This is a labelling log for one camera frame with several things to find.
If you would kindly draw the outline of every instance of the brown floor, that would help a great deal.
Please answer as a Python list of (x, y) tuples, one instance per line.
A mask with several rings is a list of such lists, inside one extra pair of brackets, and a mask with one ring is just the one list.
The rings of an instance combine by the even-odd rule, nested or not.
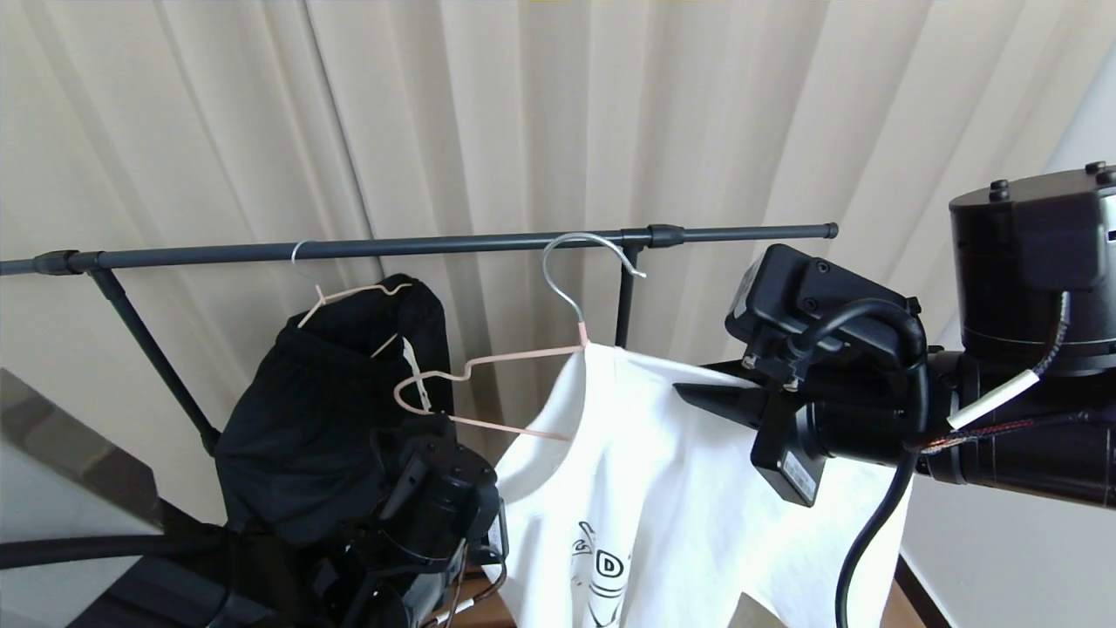
[[(487, 580), (470, 580), (465, 582), (461, 591), (461, 598), (466, 599), (477, 595), (488, 586)], [(500, 601), (500, 596), (493, 596), (480, 605), (453, 618), (455, 628), (516, 628), (508, 609)], [(884, 608), (884, 620), (879, 628), (924, 628), (914, 607), (907, 601), (906, 596), (898, 586), (892, 583), (892, 593), (887, 598), (887, 606)]]

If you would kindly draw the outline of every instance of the dark baseboard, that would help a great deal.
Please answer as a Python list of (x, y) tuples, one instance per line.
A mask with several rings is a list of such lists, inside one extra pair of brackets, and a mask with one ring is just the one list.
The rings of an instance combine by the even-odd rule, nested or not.
[(950, 621), (945, 619), (945, 616), (942, 615), (942, 609), (937, 608), (937, 605), (934, 603), (933, 598), (926, 592), (922, 582), (911, 571), (911, 566), (906, 563), (902, 554), (899, 554), (898, 563), (895, 566), (895, 582), (898, 583), (899, 589), (903, 590), (903, 595), (906, 596), (907, 601), (914, 607), (918, 619), (922, 620), (926, 628), (953, 628)]

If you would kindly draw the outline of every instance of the beige hanger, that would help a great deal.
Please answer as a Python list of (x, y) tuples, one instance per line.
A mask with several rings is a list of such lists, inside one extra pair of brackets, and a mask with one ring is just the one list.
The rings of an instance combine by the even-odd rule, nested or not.
[[(298, 329), (302, 329), (302, 326), (305, 326), (306, 322), (310, 320), (310, 317), (314, 317), (314, 313), (317, 312), (317, 310), (320, 309), (323, 305), (326, 305), (328, 302), (333, 302), (335, 300), (340, 300), (340, 299), (345, 298), (346, 296), (352, 296), (352, 294), (354, 294), (356, 292), (364, 291), (364, 290), (381, 290), (382, 292), (386, 293), (387, 296), (394, 296), (395, 292), (400, 291), (401, 289), (411, 287), (411, 283), (400, 283), (400, 284), (395, 286), (394, 288), (392, 288), (392, 289), (387, 289), (387, 288), (385, 288), (384, 286), (382, 286), (379, 283), (373, 283), (371, 286), (362, 286), (359, 288), (349, 288), (347, 290), (341, 290), (339, 292), (334, 292), (334, 293), (329, 293), (329, 294), (321, 293), (321, 286), (318, 283), (318, 280), (315, 279), (314, 277), (307, 274), (301, 269), (299, 269), (298, 261), (296, 260), (297, 255), (298, 255), (298, 249), (302, 244), (305, 244), (306, 242), (309, 242), (309, 241), (314, 241), (314, 240), (302, 240), (302, 241), (298, 242), (297, 244), (295, 244), (295, 248), (291, 249), (291, 251), (290, 251), (290, 264), (295, 267), (295, 271), (298, 272), (299, 274), (306, 277), (307, 279), (310, 279), (311, 281), (314, 281), (314, 290), (316, 292), (318, 292), (318, 301), (314, 303), (314, 307), (310, 307), (310, 309), (306, 312), (306, 317), (302, 317), (302, 320), (298, 322)], [(379, 349), (377, 349), (371, 356), (371, 358), (375, 358), (376, 356), (379, 356), (379, 354), (382, 351), (384, 351), (385, 349), (387, 349), (392, 345), (392, 341), (394, 341), (398, 337), (400, 337), (400, 335), (397, 335), (397, 334), (396, 335), (392, 335), (392, 338), (387, 339), (387, 341), (384, 342), (384, 345), (379, 346)]]
[[(620, 258), (620, 262), (624, 263), (624, 268), (628, 272), (631, 272), (632, 274), (635, 274), (637, 277), (646, 277), (647, 276), (645, 272), (641, 272), (641, 271), (636, 270), (634, 265), (632, 265), (632, 261), (628, 260), (627, 255), (624, 254), (624, 251), (620, 250), (620, 248), (618, 245), (616, 245), (615, 243), (606, 240), (605, 238), (602, 238), (600, 235), (598, 235), (596, 233), (585, 233), (585, 232), (579, 232), (578, 231), (578, 232), (564, 233), (561, 235), (558, 235), (557, 238), (555, 238), (554, 240), (551, 240), (550, 243), (548, 243), (545, 249), (542, 249), (542, 277), (546, 279), (547, 284), (550, 286), (550, 289), (552, 289), (555, 291), (555, 293), (557, 293), (562, 299), (565, 299), (566, 302), (569, 302), (570, 306), (574, 308), (574, 311), (577, 313), (577, 331), (578, 331), (578, 338), (580, 339), (580, 344), (579, 345), (569, 346), (569, 347), (558, 347), (558, 348), (555, 348), (555, 349), (540, 349), (540, 350), (536, 350), (536, 351), (521, 351), (521, 352), (517, 352), (517, 354), (502, 354), (502, 355), (499, 355), (499, 356), (488, 356), (485, 358), (474, 358), (474, 359), (465, 363), (464, 374), (461, 375), (461, 376), (454, 376), (454, 375), (450, 375), (450, 374), (444, 374), (442, 371), (425, 371), (423, 374), (419, 374), (417, 376), (413, 376), (413, 377), (410, 377), (410, 378), (401, 381), (395, 387), (395, 403), (398, 404), (400, 406), (402, 406), (404, 409), (406, 409), (406, 410), (408, 410), (411, 413), (414, 413), (416, 415), (432, 415), (433, 413), (430, 413), (427, 410), (423, 410), (421, 408), (415, 408), (415, 407), (411, 406), (410, 404), (407, 404), (406, 402), (404, 402), (403, 400), (403, 396), (402, 396), (403, 389), (406, 388), (406, 387), (408, 387), (408, 386), (411, 386), (411, 385), (413, 385), (413, 384), (415, 384), (415, 383), (425, 380), (427, 378), (442, 378), (442, 379), (448, 379), (448, 380), (451, 380), (451, 381), (466, 381), (473, 375), (473, 367), (475, 367), (478, 365), (492, 365), (494, 363), (509, 363), (509, 361), (512, 361), (512, 360), (530, 360), (530, 359), (533, 359), (533, 358), (549, 358), (549, 357), (552, 357), (552, 356), (570, 356), (570, 355), (574, 355), (574, 354), (579, 354), (581, 351), (585, 351), (585, 347), (587, 345), (589, 345), (589, 335), (588, 335), (588, 332), (586, 331), (586, 328), (585, 328), (585, 313), (581, 311), (581, 307), (577, 303), (576, 300), (574, 300), (569, 294), (567, 294), (560, 288), (558, 288), (558, 286), (555, 283), (554, 279), (550, 277), (550, 270), (549, 270), (549, 268), (547, 268), (547, 259), (550, 257), (550, 251), (552, 251), (555, 249), (555, 247), (557, 247), (561, 242), (565, 242), (565, 241), (568, 241), (568, 240), (591, 240), (591, 241), (598, 242), (598, 243), (600, 243), (603, 245), (606, 245), (613, 252), (615, 252), (617, 257)], [(511, 432), (511, 433), (514, 433), (514, 434), (526, 434), (526, 435), (529, 435), (529, 436), (539, 436), (539, 437), (542, 437), (542, 438), (554, 438), (556, 441), (569, 441), (569, 437), (562, 436), (560, 434), (551, 434), (551, 433), (547, 433), (547, 432), (537, 432), (537, 431), (532, 431), (532, 429), (516, 428), (516, 427), (510, 427), (510, 426), (500, 425), (500, 424), (493, 424), (493, 423), (488, 423), (488, 422), (479, 422), (479, 421), (475, 421), (475, 419), (466, 419), (466, 418), (463, 418), (463, 417), (450, 416), (450, 419), (452, 419), (452, 421), (454, 421), (454, 422), (456, 422), (459, 424), (478, 426), (478, 427), (482, 427), (482, 428), (487, 428), (487, 429), (496, 429), (496, 431), (500, 431), (500, 432)]]

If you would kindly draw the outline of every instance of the robotic arm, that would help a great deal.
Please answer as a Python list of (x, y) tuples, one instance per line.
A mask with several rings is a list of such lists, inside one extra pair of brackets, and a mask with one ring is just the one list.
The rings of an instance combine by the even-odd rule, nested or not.
[(963, 352), (926, 347), (917, 300), (776, 244), (725, 319), (748, 345), (713, 365), (759, 389), (679, 385), (695, 406), (758, 431), (752, 464), (810, 506), (825, 462), (896, 468), (838, 581), (913, 473), (1116, 506), (1116, 168), (1104, 162), (950, 203)]

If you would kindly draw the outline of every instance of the black garment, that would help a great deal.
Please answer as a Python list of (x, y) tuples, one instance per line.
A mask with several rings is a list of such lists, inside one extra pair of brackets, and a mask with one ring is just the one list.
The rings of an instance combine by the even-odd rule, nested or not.
[[(401, 282), (412, 284), (394, 296), (356, 292), (319, 308), (302, 329), (298, 313), (279, 332), (217, 446), (230, 528), (254, 522), (302, 545), (376, 504), (384, 472), (372, 431), (414, 418), (392, 397), (413, 374), (401, 340), (369, 356), (397, 334), (421, 370), (450, 370), (442, 302), (406, 274), (382, 284)], [(424, 385), (432, 409), (452, 414), (450, 383)], [(422, 407), (416, 387), (404, 398)]]

